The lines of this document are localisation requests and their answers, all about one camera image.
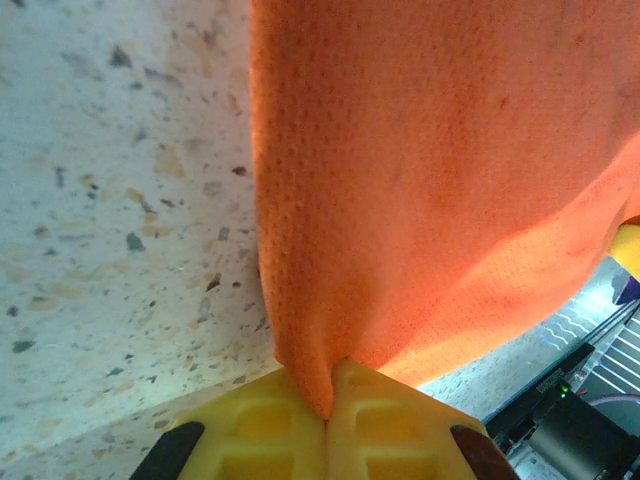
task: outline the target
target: orange towel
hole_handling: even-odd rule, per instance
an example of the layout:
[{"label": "orange towel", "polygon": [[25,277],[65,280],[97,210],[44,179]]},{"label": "orange towel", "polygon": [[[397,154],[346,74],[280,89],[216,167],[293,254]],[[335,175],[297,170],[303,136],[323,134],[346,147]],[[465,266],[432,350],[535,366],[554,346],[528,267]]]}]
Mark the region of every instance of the orange towel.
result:
[{"label": "orange towel", "polygon": [[640,214],[636,0],[252,0],[277,358],[418,385],[543,320]]}]

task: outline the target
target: speckled floor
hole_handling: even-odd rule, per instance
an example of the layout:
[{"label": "speckled floor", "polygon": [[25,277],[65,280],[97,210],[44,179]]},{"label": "speckled floor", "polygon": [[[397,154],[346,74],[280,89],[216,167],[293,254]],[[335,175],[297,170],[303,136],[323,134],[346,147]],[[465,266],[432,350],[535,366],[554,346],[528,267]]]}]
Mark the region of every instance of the speckled floor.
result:
[{"label": "speckled floor", "polygon": [[[0,3],[0,478],[127,478],[176,412],[276,368],[246,3]],[[551,327],[424,390],[483,417],[566,347]]]}]

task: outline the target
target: orange cloth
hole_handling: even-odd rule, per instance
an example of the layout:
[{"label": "orange cloth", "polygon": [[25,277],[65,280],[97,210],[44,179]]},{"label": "orange cloth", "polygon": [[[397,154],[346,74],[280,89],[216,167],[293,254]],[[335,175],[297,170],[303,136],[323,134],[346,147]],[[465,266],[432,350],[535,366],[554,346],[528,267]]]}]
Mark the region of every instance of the orange cloth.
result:
[{"label": "orange cloth", "polygon": [[451,371],[558,309],[640,214],[636,0],[251,8],[264,294],[323,416],[340,359]]}]

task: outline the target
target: yellow plastic part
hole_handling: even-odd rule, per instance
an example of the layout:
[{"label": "yellow plastic part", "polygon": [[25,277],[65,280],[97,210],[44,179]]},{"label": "yellow plastic part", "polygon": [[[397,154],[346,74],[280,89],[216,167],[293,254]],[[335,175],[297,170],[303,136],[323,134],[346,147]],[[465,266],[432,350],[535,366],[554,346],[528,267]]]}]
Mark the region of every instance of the yellow plastic part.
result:
[{"label": "yellow plastic part", "polygon": [[640,225],[622,225],[609,254],[636,280],[640,280]]},{"label": "yellow plastic part", "polygon": [[352,361],[326,428],[278,370],[179,418],[205,431],[180,480],[475,480],[450,428],[477,420]]}]

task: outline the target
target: wire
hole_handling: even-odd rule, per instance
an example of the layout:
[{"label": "wire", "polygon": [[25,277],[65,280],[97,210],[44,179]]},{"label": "wire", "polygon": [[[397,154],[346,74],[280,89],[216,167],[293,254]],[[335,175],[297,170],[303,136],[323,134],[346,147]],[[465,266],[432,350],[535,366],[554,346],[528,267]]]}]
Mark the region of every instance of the wire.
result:
[{"label": "wire", "polygon": [[598,405],[604,405],[605,403],[616,403],[616,402],[635,402],[640,403],[640,395],[633,395],[631,393],[617,394],[617,395],[605,395],[604,397],[596,398],[595,400],[591,400],[589,405],[592,407],[596,407]]}]

